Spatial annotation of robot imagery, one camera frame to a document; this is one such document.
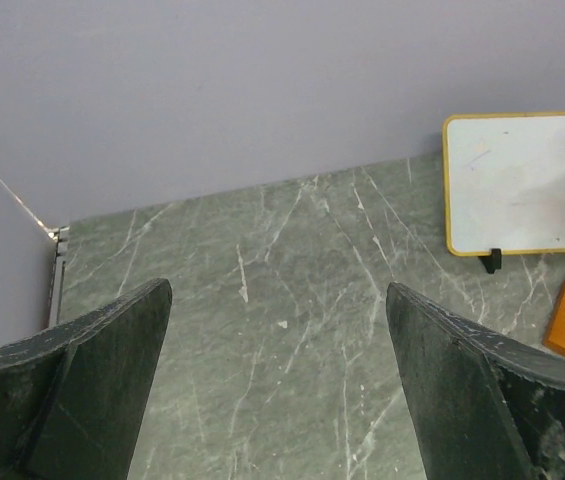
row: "black plastic part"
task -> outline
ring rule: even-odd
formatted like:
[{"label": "black plastic part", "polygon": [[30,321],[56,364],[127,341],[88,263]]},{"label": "black plastic part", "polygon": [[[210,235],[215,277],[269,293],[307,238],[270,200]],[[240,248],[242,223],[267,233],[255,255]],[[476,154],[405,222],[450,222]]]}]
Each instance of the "black plastic part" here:
[{"label": "black plastic part", "polygon": [[404,285],[386,305],[429,480],[565,479],[565,359]]},{"label": "black plastic part", "polygon": [[490,255],[485,255],[479,258],[487,273],[493,274],[496,270],[500,270],[502,268],[502,250],[499,248],[493,248],[491,249]]},{"label": "black plastic part", "polygon": [[170,309],[154,280],[0,347],[0,479],[126,479]]}]

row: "yellow frame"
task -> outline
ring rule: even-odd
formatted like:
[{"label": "yellow frame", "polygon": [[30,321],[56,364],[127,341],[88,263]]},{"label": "yellow frame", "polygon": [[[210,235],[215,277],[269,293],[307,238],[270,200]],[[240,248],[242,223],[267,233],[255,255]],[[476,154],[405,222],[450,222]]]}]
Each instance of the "yellow frame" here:
[{"label": "yellow frame", "polygon": [[[486,252],[458,252],[453,248],[451,239],[451,184],[450,184],[450,164],[449,164],[449,138],[448,128],[453,120],[476,119],[476,118],[519,118],[519,117],[565,117],[565,112],[527,112],[527,113],[475,113],[451,115],[444,122],[442,127],[442,153],[444,159],[444,222],[446,225],[446,246],[453,255],[457,257],[483,257],[491,254]],[[565,253],[565,248],[539,249],[539,250],[507,250],[502,251],[502,255],[525,255],[536,253]]]}]

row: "whiteboard stand foot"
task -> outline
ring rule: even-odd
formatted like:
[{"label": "whiteboard stand foot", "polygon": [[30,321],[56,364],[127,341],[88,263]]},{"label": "whiteboard stand foot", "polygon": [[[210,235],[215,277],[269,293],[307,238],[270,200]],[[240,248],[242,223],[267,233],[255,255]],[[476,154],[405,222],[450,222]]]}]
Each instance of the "whiteboard stand foot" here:
[{"label": "whiteboard stand foot", "polygon": [[493,274],[496,270],[502,268],[502,250],[499,248],[492,248],[490,255],[479,258],[489,274]]}]

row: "marble tabletop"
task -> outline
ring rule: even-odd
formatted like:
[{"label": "marble tabletop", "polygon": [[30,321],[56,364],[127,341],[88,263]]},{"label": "marble tabletop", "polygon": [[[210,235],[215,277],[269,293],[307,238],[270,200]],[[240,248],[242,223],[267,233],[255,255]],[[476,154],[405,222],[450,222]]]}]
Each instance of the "marble tabletop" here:
[{"label": "marble tabletop", "polygon": [[424,479],[399,281],[540,347],[565,255],[448,253],[440,155],[71,225],[63,321],[154,277],[173,309],[129,479]]}]

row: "whiteboard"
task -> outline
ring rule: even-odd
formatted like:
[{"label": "whiteboard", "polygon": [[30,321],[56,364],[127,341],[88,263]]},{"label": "whiteboard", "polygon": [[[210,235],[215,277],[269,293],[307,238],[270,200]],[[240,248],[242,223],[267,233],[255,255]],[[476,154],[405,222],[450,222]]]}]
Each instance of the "whiteboard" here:
[{"label": "whiteboard", "polygon": [[454,116],[443,134],[453,254],[565,252],[565,113]]}]

